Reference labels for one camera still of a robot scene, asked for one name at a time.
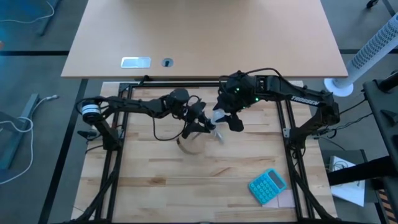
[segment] teal calculator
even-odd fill
[[[278,196],[286,187],[286,182],[274,169],[265,171],[249,183],[249,190],[261,205]]]

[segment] calculator keypad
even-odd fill
[[[265,172],[249,184],[250,191],[262,205],[272,200],[286,188],[285,186],[282,189],[278,189],[267,173]]]

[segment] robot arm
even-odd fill
[[[227,122],[230,130],[242,131],[243,122],[238,118],[237,113],[260,100],[291,100],[318,108],[315,115],[305,124],[290,130],[289,138],[299,147],[303,147],[305,138],[320,127],[333,125],[340,121],[338,105],[334,102],[332,93],[292,85],[280,75],[252,77],[249,75],[250,73],[252,72],[238,71],[227,76],[226,83],[220,82],[217,104],[213,111],[221,110],[230,114],[216,120],[216,122]]]
[[[198,100],[188,106],[188,101],[192,97],[196,97]],[[95,126],[103,136],[105,150],[117,150],[120,146],[118,132],[106,122],[106,118],[118,111],[147,114],[157,119],[164,118],[171,113],[173,118],[185,121],[181,132],[183,138],[187,138],[192,132],[210,133],[210,130],[214,129],[210,119],[203,112],[206,103],[202,102],[197,96],[189,96],[186,89],[176,89],[169,95],[150,101],[131,100],[117,96],[107,98],[98,96],[84,99],[81,105],[84,122]]]

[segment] white cable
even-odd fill
[[[53,95],[53,96],[48,96],[48,97],[42,98],[42,99],[36,104],[36,106],[33,108],[32,114],[30,114],[30,118],[32,118],[33,113],[35,112],[36,108],[37,108],[41,103],[43,103],[44,101],[53,100],[53,99],[57,99],[57,98],[58,98],[57,95]],[[26,169],[25,169],[24,171],[22,171],[20,174],[14,176],[14,177],[11,177],[11,178],[8,179],[8,180],[5,180],[5,181],[3,181],[3,182],[0,182],[0,185],[6,184],[6,183],[8,183],[8,182],[10,182],[10,181],[12,181],[12,180],[14,180],[14,179],[20,177],[21,175],[25,174],[25,173],[30,169],[30,167],[31,167],[32,164],[33,164],[33,121],[32,121],[31,119],[25,118],[25,117],[18,117],[18,119],[24,119],[24,120],[26,120],[26,121],[29,121],[30,127],[29,127],[28,129],[26,129],[26,130],[20,130],[19,128],[16,127],[16,125],[15,125],[12,121],[1,121],[0,124],[11,123],[11,125],[15,128],[15,130],[17,130],[18,132],[21,132],[21,133],[26,133],[26,132],[30,131],[30,162],[29,162],[29,165],[26,167]]]
[[[51,7],[51,10],[52,10],[50,15],[39,17],[39,18],[36,18],[36,19],[34,19],[32,21],[18,21],[18,20],[14,20],[14,19],[5,19],[5,20],[1,20],[0,22],[18,22],[18,23],[21,23],[21,24],[32,24],[32,23],[37,22],[37,21],[39,21],[41,19],[52,17],[54,15],[54,13],[55,13],[55,10],[54,10],[52,5],[48,1],[46,1],[46,2]]]

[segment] wooden desk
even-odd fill
[[[119,83],[104,83],[103,96],[117,95]],[[133,98],[149,100],[173,89],[136,89]],[[216,88],[188,88],[207,102],[211,114]],[[308,106],[292,103],[297,125],[310,118]],[[259,102],[242,111],[244,131],[228,125],[220,130],[225,144],[208,136],[205,152],[184,154],[175,141],[156,141],[152,119],[130,114],[119,178],[113,222],[287,222],[296,220],[294,208],[262,208],[250,194],[248,182],[275,168],[289,183],[286,156],[274,102]],[[156,120],[158,137],[180,131],[182,122],[168,116]],[[100,145],[93,142],[89,147]],[[86,155],[72,218],[81,214],[100,188],[105,151]],[[336,215],[317,141],[307,140],[304,156],[310,190],[331,214]],[[302,207],[305,202],[301,195]],[[106,211],[108,198],[105,199]]]
[[[123,57],[152,63],[121,69]],[[319,0],[91,0],[62,76],[215,78],[263,67],[348,75]]]

